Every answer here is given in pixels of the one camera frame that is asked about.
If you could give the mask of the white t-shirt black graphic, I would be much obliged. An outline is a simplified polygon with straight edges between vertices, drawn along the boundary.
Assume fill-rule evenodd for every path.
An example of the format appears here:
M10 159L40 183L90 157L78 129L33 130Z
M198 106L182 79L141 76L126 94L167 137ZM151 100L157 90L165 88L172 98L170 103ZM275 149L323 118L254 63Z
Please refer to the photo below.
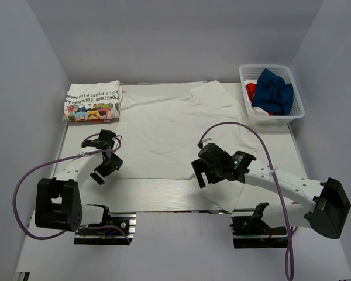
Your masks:
M257 146L240 124L247 122L242 88L218 81L127 85L123 89L118 134L119 208L125 211L232 212L242 184L222 181L200 188L191 163L198 141L228 153L255 154Z

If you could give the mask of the white t-shirt red graphic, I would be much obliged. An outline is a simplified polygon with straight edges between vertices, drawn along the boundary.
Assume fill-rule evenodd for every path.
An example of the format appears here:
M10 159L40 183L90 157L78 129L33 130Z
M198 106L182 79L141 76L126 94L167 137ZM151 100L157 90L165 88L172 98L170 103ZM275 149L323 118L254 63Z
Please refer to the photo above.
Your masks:
M260 107L252 107L253 97L256 93L256 84L257 84L257 80L245 80L244 81L246 95L247 95L248 100L249 100L249 111L253 115L272 116L273 115L272 113L266 112L263 109L261 109Z

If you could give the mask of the dark blue t-shirt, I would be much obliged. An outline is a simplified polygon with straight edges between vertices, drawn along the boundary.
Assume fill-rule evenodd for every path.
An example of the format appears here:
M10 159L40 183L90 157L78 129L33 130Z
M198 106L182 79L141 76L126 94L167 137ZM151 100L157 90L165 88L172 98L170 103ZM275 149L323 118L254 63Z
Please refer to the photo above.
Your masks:
M256 83L252 107L276 116L287 116L293 108L294 88L291 83L265 68Z

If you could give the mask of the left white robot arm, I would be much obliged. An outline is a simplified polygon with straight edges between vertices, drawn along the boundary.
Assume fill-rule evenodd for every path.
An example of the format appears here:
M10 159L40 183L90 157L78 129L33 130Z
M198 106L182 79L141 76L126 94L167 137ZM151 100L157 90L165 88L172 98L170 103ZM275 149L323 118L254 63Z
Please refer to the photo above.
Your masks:
M38 182L35 224L40 228L76 232L92 227L100 234L112 226L109 208L104 205L83 204L80 188L87 179L103 185L104 178L118 171L123 160L115 154L121 137L110 130L101 130L96 139L82 142L80 153L60 173Z

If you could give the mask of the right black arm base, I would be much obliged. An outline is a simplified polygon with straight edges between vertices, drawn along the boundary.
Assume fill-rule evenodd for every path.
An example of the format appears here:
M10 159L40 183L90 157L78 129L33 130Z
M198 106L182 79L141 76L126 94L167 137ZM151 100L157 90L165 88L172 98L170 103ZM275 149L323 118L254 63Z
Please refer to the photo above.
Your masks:
M286 248L288 245L285 227L272 228L261 219L234 216L230 227L235 249Z

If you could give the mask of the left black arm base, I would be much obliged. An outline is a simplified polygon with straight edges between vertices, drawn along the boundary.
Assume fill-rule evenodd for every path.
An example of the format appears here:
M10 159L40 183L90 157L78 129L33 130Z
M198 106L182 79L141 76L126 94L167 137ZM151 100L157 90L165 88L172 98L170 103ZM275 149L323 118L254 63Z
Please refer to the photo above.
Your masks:
M136 214L110 213L98 225L83 226L74 236L74 245L130 245L136 228Z

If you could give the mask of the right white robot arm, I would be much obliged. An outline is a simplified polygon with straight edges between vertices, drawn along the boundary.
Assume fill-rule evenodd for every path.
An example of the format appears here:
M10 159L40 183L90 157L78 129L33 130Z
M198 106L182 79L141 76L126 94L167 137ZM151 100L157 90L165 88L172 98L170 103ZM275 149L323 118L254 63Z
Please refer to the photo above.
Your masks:
M250 215L234 216L234 234L269 235L285 226L313 229L319 235L339 239L351 203L342 184L333 178L316 181L271 170L253 155L237 151L233 155L214 143L205 145L191 163L200 188L223 180L238 181L282 195L293 201L282 207L258 203Z

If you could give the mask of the folded white cartoon t-shirt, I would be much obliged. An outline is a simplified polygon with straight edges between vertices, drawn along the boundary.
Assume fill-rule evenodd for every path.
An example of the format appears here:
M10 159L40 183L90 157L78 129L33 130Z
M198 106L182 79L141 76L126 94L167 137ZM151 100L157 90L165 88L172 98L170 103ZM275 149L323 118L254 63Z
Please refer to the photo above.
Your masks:
M64 102L63 121L112 122L120 117L120 81L72 84Z

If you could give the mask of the white plastic mesh basket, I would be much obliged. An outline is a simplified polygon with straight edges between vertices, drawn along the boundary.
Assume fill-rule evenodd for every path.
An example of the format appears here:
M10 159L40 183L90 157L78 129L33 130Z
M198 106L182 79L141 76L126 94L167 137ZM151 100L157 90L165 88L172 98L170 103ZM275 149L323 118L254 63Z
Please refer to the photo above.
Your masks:
M274 74L283 78L286 83L292 84L294 89L294 98L292 103L292 109L288 115L269 115L262 109L253 108L251 106L251 101L246 90L246 85L250 83L255 83L264 69L270 70ZM251 124L286 124L295 119L300 119L304 117L304 107L293 75L287 66L278 64L244 64L239 67L239 77L241 81L243 99L248 120Z

